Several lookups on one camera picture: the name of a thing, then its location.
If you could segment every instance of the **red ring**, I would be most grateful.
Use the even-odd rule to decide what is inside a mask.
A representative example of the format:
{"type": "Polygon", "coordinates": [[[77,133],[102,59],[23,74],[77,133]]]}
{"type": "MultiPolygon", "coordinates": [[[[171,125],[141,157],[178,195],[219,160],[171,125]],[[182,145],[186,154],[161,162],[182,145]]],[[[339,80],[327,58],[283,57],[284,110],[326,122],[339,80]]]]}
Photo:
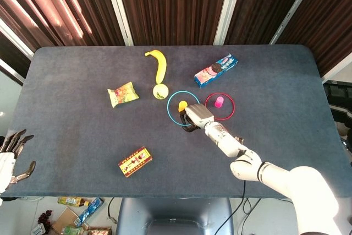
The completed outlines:
{"type": "Polygon", "coordinates": [[[205,103],[204,103],[205,107],[207,107],[208,100],[209,100],[212,96],[214,96],[214,95],[223,95],[223,96],[225,96],[225,97],[227,97],[228,99],[231,100],[231,102],[232,102],[232,113],[230,114],[230,116],[225,117],[225,118],[216,118],[216,117],[214,117],[214,119],[215,119],[216,121],[226,121],[226,120],[228,120],[228,119],[229,119],[230,117],[232,117],[233,114],[235,113],[235,101],[234,101],[233,98],[230,97],[228,94],[225,94],[225,93],[213,93],[213,94],[210,94],[210,95],[207,97],[207,99],[205,100],[205,103]]]}

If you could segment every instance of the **gray chair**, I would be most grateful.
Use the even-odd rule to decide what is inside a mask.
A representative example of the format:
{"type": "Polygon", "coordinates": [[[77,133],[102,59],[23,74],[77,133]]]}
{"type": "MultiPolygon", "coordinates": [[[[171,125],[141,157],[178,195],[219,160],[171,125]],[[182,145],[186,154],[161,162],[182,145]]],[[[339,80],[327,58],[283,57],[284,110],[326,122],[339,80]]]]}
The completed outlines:
{"type": "MultiPolygon", "coordinates": [[[[231,213],[228,198],[124,198],[116,235],[214,235],[231,213]]],[[[217,235],[231,234],[228,220],[217,235]]]]}

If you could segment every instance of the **blue ring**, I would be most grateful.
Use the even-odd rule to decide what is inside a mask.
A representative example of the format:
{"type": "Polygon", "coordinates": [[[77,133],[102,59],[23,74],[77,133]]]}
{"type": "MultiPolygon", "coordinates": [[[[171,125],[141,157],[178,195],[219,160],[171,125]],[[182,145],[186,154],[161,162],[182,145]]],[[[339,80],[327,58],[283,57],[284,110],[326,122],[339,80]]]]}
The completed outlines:
{"type": "Polygon", "coordinates": [[[175,120],[173,119],[173,117],[171,116],[171,114],[170,114],[170,110],[169,110],[170,100],[172,99],[172,97],[173,97],[174,95],[177,95],[177,94],[179,94],[179,93],[187,93],[187,94],[190,94],[191,96],[193,96],[193,97],[196,99],[197,103],[200,104],[199,99],[198,99],[194,94],[192,94],[191,92],[185,91],[185,90],[180,90],[180,91],[177,91],[177,92],[173,93],[173,94],[171,95],[171,97],[169,98],[169,100],[167,101],[167,113],[169,114],[170,119],[171,119],[174,123],[176,123],[177,125],[184,126],[184,127],[186,127],[186,126],[191,126],[191,124],[186,124],[186,125],[185,125],[185,124],[181,124],[181,123],[175,121],[175,120]]]}

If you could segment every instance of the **oreo box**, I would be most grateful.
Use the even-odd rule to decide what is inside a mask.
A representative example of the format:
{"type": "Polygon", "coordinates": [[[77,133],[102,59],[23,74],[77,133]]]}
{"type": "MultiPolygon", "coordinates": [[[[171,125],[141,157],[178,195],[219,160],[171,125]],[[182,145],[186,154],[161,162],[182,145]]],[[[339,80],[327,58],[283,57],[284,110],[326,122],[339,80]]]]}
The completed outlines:
{"type": "Polygon", "coordinates": [[[202,88],[217,79],[220,75],[230,70],[237,64],[237,59],[229,53],[226,57],[218,60],[211,66],[194,75],[197,85],[202,88]]]}

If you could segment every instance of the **banana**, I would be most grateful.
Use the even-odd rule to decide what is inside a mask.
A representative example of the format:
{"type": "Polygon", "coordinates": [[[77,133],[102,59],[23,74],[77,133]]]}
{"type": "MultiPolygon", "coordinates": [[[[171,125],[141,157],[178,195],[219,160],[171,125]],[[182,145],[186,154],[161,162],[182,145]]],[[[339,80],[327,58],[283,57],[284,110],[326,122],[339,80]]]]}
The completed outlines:
{"type": "Polygon", "coordinates": [[[162,54],[161,51],[158,50],[146,52],[145,56],[148,55],[154,56],[158,60],[158,72],[156,73],[156,83],[160,84],[163,81],[166,72],[165,56],[162,54]]]}

